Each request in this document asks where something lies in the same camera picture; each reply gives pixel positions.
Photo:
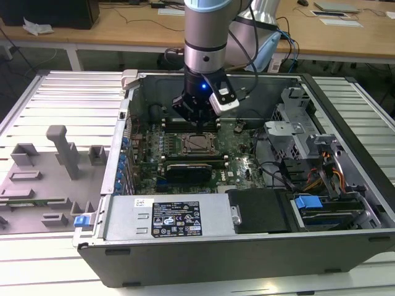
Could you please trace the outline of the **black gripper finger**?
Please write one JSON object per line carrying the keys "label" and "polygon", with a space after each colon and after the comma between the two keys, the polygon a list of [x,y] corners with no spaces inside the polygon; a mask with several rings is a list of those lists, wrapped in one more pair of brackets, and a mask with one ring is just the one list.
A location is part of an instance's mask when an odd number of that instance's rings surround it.
{"label": "black gripper finger", "polygon": [[206,103],[201,110],[201,132],[216,132],[220,124],[218,116],[210,103]]}
{"label": "black gripper finger", "polygon": [[201,134],[201,117],[192,96],[178,96],[172,100],[172,108]]}

